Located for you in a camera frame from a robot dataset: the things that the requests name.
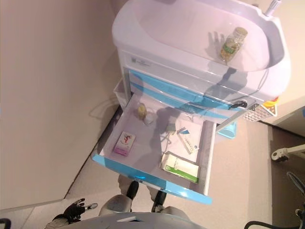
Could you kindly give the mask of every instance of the beige floor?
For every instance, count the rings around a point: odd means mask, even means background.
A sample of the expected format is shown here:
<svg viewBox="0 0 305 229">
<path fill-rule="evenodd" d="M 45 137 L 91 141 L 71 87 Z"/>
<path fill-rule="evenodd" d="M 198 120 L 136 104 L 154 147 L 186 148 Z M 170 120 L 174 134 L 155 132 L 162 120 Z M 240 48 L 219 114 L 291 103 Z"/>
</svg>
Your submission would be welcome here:
<svg viewBox="0 0 305 229">
<path fill-rule="evenodd" d="M 221 136 L 216 138 L 209 188 L 213 203 L 202 205 L 168 195 L 165 205 L 182 209 L 191 220 L 207 229 L 242 229 L 250 220 L 295 226 L 298 220 L 294 210 L 300 207 L 302 197 L 285 173 L 293 171 L 305 180 L 305 161 L 291 158 L 285 163 L 272 163 L 269 154 L 280 147 L 305 143 L 305 140 L 243 119 L 238 121 L 237 130 L 234 140 Z M 78 198 L 100 204 L 99 208 L 83 214 L 82 219 L 97 216 L 103 203 L 120 193 L 117 179 L 118 174 L 89 158 L 65 200 L 15 212 L 13 228 L 44 228 L 48 221 Z M 140 185 L 133 211 L 150 211 L 152 204 L 148 189 Z"/>
</svg>

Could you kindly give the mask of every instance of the vial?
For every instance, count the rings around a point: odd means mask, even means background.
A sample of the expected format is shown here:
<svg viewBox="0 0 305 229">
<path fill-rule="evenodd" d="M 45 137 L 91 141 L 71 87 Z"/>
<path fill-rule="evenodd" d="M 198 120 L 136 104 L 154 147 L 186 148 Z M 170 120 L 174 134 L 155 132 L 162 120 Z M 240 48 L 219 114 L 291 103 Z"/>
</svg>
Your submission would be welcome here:
<svg viewBox="0 0 305 229">
<path fill-rule="evenodd" d="M 228 63 L 235 56 L 247 34 L 248 31 L 244 28 L 236 27 L 234 32 L 228 36 L 220 51 L 220 57 L 225 63 Z"/>
</svg>

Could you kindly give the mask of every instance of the orange object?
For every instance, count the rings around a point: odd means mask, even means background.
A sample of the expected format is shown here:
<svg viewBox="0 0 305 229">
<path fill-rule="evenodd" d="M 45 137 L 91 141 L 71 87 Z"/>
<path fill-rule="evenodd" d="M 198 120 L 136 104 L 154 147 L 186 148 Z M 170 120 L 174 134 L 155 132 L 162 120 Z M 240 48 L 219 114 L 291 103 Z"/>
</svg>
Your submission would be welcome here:
<svg viewBox="0 0 305 229">
<path fill-rule="evenodd" d="M 275 106 L 277 104 L 278 99 L 279 98 L 277 97 L 277 98 L 275 98 L 275 99 L 273 99 L 271 101 L 266 101 L 266 102 L 263 103 L 263 106 L 266 107 L 266 108 L 273 107 L 273 106 Z"/>
</svg>

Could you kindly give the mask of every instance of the wire basket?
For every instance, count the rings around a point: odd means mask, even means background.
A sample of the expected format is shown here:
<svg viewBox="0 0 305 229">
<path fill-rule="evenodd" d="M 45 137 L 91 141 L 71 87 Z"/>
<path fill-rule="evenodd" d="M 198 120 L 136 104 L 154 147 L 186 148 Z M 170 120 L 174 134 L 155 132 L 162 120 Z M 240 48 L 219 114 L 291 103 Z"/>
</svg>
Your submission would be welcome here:
<svg viewBox="0 0 305 229">
<path fill-rule="evenodd" d="M 244 115 L 244 119 L 251 121 L 251 122 L 256 122 L 260 121 L 264 118 L 269 118 L 269 117 L 277 117 L 277 106 L 274 105 L 272 107 L 265 107 L 263 105 L 259 105 L 255 111 L 249 111 Z"/>
</svg>

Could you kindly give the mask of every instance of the blue drawer edge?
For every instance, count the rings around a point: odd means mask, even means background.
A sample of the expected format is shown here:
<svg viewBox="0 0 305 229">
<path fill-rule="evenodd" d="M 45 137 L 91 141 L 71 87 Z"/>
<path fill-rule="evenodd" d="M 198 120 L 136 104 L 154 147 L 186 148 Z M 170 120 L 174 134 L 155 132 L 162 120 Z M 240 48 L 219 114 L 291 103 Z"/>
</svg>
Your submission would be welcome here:
<svg viewBox="0 0 305 229">
<path fill-rule="evenodd" d="M 154 177 L 150 174 L 144 173 L 140 170 L 137 170 L 135 168 L 120 164 L 116 161 L 110 160 L 108 158 L 105 158 L 101 155 L 95 154 L 92 159 L 96 161 L 97 163 L 101 164 L 102 166 L 105 166 L 106 168 L 109 168 L 119 174 L 125 175 L 131 179 L 136 180 L 142 180 L 145 182 L 148 182 L 152 185 L 156 185 L 161 188 L 162 191 L 182 197 L 185 199 L 191 199 L 193 201 L 202 203 L 202 204 L 211 204 L 212 198 L 205 196 L 203 194 L 200 194 L 198 192 L 192 191 L 190 189 L 187 189 L 185 187 L 182 187 L 180 185 L 174 184 L 172 182 Z"/>
<path fill-rule="evenodd" d="M 151 76 L 145 75 L 143 73 L 139 73 L 137 71 L 131 70 L 130 72 L 137 77 L 138 79 L 148 83 L 149 85 L 159 89 L 160 91 L 163 91 L 165 93 L 168 93 L 170 95 L 176 96 L 177 98 L 187 100 L 191 103 L 210 107 L 210 108 L 218 108 L 218 109 L 224 109 L 229 110 L 230 105 L 225 104 L 223 102 L 217 101 L 215 99 L 209 98 L 207 96 L 195 93 L 193 91 L 190 91 L 185 88 L 181 88 L 179 86 L 176 86 L 171 83 L 167 83 L 165 81 L 158 80 L 156 78 L 153 78 Z M 232 108 L 231 110 L 239 111 L 239 108 Z"/>
<path fill-rule="evenodd" d="M 151 96 L 152 98 L 155 98 L 161 102 L 164 102 L 166 104 L 169 104 L 177 109 L 180 109 L 182 111 L 185 112 L 189 112 L 192 114 L 200 114 L 200 115 L 204 115 L 204 116 L 209 116 L 209 117 L 213 117 L 213 118 L 222 118 L 222 119 L 227 119 L 227 116 L 221 115 L 221 114 L 217 114 L 208 110 L 204 110 L 204 109 L 200 109 L 196 106 L 192 106 L 191 104 L 184 104 L 181 101 L 178 101 L 176 99 L 172 99 L 168 96 L 165 96 L 164 94 L 160 94 L 157 93 L 153 90 L 150 90 L 148 88 L 145 88 L 143 86 L 140 86 L 136 83 L 130 83 L 132 86 L 134 86 L 135 88 L 139 89 L 140 91 L 148 94 L 149 96 Z"/>
</svg>

